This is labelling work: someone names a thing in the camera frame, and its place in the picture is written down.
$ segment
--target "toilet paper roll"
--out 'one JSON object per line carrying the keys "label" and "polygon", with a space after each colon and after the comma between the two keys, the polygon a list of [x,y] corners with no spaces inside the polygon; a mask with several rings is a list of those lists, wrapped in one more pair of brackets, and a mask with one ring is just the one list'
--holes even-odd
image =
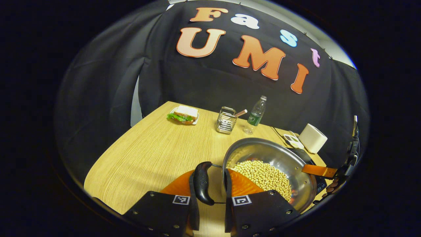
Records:
{"label": "toilet paper roll", "polygon": [[307,124],[298,137],[300,142],[310,153],[317,153],[328,140],[328,138],[311,124]]}

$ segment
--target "blue letter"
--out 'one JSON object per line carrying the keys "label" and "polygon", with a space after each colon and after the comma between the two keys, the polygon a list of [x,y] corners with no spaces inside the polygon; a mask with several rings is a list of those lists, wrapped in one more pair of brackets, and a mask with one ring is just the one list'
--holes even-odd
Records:
{"label": "blue letter", "polygon": [[297,37],[286,30],[281,30],[281,40],[282,42],[288,44],[291,47],[297,46]]}

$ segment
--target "sandwich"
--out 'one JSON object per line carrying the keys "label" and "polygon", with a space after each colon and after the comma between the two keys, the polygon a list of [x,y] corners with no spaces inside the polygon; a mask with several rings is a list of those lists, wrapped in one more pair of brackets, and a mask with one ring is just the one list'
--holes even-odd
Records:
{"label": "sandwich", "polygon": [[180,105],[174,111],[167,115],[167,119],[174,119],[182,124],[192,124],[199,117],[199,111],[195,108]]}

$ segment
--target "plastic water bottle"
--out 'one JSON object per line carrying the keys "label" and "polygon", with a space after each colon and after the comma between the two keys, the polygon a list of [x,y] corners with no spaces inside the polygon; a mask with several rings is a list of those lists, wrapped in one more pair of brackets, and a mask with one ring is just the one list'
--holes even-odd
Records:
{"label": "plastic water bottle", "polygon": [[260,100],[254,105],[253,110],[250,113],[250,117],[248,117],[244,132],[247,134],[253,134],[253,130],[257,127],[257,125],[259,125],[265,109],[266,96],[262,95]]}

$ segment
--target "white plate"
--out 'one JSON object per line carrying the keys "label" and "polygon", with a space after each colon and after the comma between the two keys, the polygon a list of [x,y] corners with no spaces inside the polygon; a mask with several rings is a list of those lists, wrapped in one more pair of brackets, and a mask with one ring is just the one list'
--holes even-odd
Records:
{"label": "white plate", "polygon": [[[174,113],[174,111],[176,111],[176,109],[177,109],[178,107],[175,107],[173,110],[171,110],[171,112],[170,113]],[[197,124],[197,121],[199,120],[199,112],[197,112],[197,119],[192,123],[193,125],[196,125]]]}

